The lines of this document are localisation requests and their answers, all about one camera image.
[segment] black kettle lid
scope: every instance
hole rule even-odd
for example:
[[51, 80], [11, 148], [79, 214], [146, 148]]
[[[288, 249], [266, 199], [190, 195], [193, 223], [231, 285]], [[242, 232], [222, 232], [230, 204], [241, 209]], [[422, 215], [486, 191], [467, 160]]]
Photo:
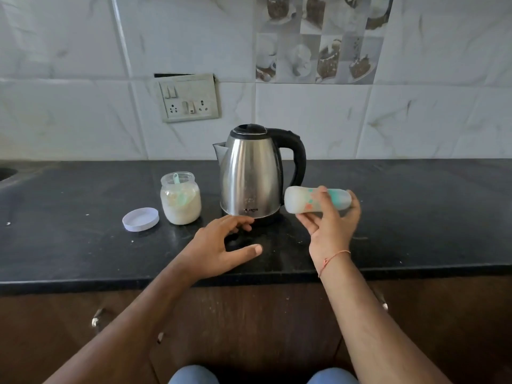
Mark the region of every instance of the black kettle lid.
[[268, 139], [267, 129], [258, 124], [243, 124], [233, 129], [230, 134], [235, 139], [243, 140], [261, 140]]

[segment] black handle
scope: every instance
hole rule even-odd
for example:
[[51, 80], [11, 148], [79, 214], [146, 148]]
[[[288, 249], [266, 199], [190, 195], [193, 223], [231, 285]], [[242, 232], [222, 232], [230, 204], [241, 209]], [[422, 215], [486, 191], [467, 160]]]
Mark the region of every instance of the black handle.
[[[267, 128], [268, 135], [272, 138], [277, 148], [290, 148], [293, 151], [293, 162], [295, 163], [295, 172], [291, 179], [290, 186], [300, 186], [306, 173], [306, 149], [299, 135], [290, 130]], [[284, 205], [283, 193], [283, 166], [281, 155], [279, 155], [279, 166], [281, 168], [281, 204]]]

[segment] red thread bracelet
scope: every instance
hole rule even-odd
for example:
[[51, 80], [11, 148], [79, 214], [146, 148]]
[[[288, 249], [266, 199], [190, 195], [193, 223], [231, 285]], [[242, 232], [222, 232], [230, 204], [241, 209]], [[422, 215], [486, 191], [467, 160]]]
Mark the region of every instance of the red thread bracelet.
[[327, 266], [327, 264], [329, 264], [329, 262], [335, 258], [336, 256], [338, 256], [340, 253], [343, 253], [343, 252], [346, 252], [348, 254], [351, 254], [349, 250], [341, 250], [339, 252], [336, 252], [334, 255], [332, 255], [331, 257], [329, 258], [324, 258], [323, 259], [323, 265], [322, 265], [322, 268], [320, 269], [320, 271], [318, 272], [318, 277], [320, 277], [320, 275], [322, 274], [323, 270], [325, 269], [325, 267]]

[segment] brown wooden cabinet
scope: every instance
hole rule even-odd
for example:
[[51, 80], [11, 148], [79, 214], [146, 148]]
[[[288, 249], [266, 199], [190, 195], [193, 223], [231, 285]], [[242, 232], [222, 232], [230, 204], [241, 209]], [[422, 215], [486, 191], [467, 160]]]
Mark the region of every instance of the brown wooden cabinet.
[[[408, 336], [454, 383], [512, 382], [512, 277], [370, 282]], [[40, 383], [93, 336], [99, 308], [116, 315], [138, 291], [0, 297], [0, 382]], [[221, 380], [305, 382], [350, 358], [321, 284], [188, 290], [132, 382], [166, 384], [184, 365]]]

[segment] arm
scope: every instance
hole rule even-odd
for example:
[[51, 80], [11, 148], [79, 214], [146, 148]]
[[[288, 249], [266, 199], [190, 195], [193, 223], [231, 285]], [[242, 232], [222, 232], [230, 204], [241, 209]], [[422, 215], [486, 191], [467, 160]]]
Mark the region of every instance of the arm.
[[46, 384], [125, 383], [147, 359], [176, 299], [197, 280], [220, 275], [258, 256], [261, 245], [226, 252], [224, 238], [251, 217], [225, 216], [194, 239], [111, 324], [55, 372]]
[[327, 189], [315, 194], [323, 216], [297, 214], [311, 234], [309, 252], [336, 315], [350, 359], [362, 384], [449, 384], [446, 376], [402, 332], [384, 311], [350, 255], [340, 253], [323, 267], [325, 258], [349, 249], [361, 215], [359, 201], [341, 218]]

